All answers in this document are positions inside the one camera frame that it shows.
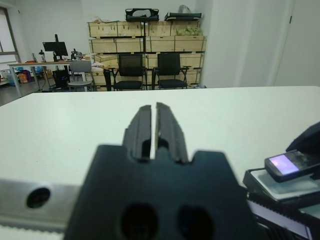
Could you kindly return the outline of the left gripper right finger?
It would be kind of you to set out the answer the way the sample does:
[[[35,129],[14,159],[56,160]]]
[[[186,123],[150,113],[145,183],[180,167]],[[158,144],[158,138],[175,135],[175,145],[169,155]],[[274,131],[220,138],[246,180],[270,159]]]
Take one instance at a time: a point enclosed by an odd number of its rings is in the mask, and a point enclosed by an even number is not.
[[[162,103],[156,103],[155,149],[164,148],[170,158],[179,164],[188,162],[185,136],[171,108]]]

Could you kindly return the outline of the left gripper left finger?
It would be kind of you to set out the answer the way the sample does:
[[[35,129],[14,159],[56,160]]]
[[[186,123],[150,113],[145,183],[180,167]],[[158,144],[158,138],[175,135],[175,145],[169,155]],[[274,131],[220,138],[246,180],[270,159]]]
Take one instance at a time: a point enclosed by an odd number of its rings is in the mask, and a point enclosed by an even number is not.
[[[143,105],[124,131],[122,145],[128,154],[138,162],[148,162],[152,140],[151,105]]]

